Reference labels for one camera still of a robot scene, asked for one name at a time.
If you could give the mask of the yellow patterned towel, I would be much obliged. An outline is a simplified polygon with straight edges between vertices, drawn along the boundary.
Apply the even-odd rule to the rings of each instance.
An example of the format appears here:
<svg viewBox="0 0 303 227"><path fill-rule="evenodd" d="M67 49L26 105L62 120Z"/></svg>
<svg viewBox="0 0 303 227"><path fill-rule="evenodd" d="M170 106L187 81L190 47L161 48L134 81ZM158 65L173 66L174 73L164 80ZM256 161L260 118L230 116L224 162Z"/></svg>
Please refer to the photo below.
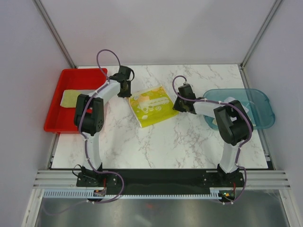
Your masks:
<svg viewBox="0 0 303 227"><path fill-rule="evenodd" d="M134 93L129 105L141 128L145 128L178 115L164 86L158 85Z"/></svg>

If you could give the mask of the grey frog towel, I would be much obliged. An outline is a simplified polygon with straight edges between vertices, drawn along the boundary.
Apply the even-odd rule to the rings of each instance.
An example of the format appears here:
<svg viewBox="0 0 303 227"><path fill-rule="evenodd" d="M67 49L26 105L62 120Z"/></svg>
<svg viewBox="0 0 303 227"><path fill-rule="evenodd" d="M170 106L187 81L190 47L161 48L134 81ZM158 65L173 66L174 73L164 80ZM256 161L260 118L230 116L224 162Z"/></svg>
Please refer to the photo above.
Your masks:
<svg viewBox="0 0 303 227"><path fill-rule="evenodd" d="M75 90L68 89L64 90L60 106L63 108L75 108L77 103L77 98L80 94L88 95L94 90Z"/></svg>

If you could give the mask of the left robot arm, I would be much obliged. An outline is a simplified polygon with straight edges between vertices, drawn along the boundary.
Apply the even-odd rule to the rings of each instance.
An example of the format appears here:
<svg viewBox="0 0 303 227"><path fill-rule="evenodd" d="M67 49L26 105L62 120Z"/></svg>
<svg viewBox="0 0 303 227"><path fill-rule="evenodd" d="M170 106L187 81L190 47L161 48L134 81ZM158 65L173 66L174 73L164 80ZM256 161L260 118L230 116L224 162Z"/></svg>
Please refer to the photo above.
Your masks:
<svg viewBox="0 0 303 227"><path fill-rule="evenodd" d="M120 66L117 73L107 77L106 82L96 90L77 97L74 124L84 139L84 169L88 169L87 181L92 186L100 186L104 176L99 153L99 135L105 123L105 105L115 96L129 98L134 71Z"/></svg>

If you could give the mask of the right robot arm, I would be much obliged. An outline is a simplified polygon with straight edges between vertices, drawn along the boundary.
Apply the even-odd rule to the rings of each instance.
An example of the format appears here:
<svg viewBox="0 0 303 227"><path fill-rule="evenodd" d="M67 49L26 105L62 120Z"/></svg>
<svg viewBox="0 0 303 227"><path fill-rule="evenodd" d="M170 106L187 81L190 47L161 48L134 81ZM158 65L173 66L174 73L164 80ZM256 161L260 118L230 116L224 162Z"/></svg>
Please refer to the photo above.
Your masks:
<svg viewBox="0 0 303 227"><path fill-rule="evenodd" d="M173 109L179 112L204 115L216 120L219 134L224 141L223 154L216 180L221 186L228 186L234 180L233 174L240 166L238 159L241 147L247 143L253 132L253 125L238 100L220 102L197 98L192 87L185 83L174 90L177 99Z"/></svg>

